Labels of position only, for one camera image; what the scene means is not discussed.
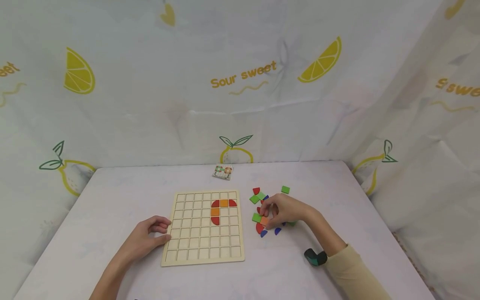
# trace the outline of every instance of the sleeve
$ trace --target sleeve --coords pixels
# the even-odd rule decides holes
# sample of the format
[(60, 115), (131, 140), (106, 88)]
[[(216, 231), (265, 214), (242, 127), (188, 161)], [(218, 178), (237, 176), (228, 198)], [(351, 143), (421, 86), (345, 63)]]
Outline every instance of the sleeve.
[(349, 300), (391, 299), (350, 245), (329, 257), (325, 267)]

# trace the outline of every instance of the white table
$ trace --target white table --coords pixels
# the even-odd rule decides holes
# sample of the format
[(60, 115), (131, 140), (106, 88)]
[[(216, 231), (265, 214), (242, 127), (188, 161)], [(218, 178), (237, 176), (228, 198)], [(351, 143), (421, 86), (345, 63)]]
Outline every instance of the white table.
[(67, 215), (16, 300), (85, 300), (111, 257), (141, 220), (168, 216), (176, 192), (238, 189), (245, 261), (160, 267), (162, 249), (134, 265), (118, 299), (342, 299), (303, 252), (321, 250), (304, 223), (264, 238), (255, 231), (252, 188), (280, 192), (319, 209), (361, 254), (393, 299), (432, 299), (408, 258), (343, 162), (235, 165), (231, 181), (213, 165), (99, 169)]

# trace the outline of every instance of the grid board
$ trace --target grid board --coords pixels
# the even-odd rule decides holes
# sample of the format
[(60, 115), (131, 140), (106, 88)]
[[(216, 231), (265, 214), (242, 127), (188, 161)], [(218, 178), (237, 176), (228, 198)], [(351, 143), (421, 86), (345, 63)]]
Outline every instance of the grid board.
[(245, 260), (238, 190), (175, 194), (162, 266)]

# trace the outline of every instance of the fabric backdrop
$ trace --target fabric backdrop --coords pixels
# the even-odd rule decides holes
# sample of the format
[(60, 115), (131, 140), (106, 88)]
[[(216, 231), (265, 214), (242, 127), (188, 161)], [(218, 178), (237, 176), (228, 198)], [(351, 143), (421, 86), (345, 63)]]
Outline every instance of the fabric backdrop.
[(4, 1), (0, 297), (96, 168), (326, 159), (438, 297), (480, 297), (479, 18), (476, 0)]

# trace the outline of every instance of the hand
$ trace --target hand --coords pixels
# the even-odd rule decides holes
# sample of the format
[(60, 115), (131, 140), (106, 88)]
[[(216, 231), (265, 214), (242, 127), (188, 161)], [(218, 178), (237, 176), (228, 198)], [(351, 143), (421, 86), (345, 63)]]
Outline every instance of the hand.
[(117, 252), (117, 256), (133, 262), (143, 258), (158, 246), (164, 245), (171, 239), (169, 234), (151, 237), (151, 232), (167, 233), (172, 222), (163, 216), (153, 216), (135, 226)]
[(272, 209), (273, 219), (268, 221), (265, 226), (267, 229), (278, 227), (283, 222), (304, 220), (309, 211), (315, 210), (310, 205), (286, 194), (275, 194), (265, 200), (260, 208), (260, 215), (268, 216), (270, 209)]

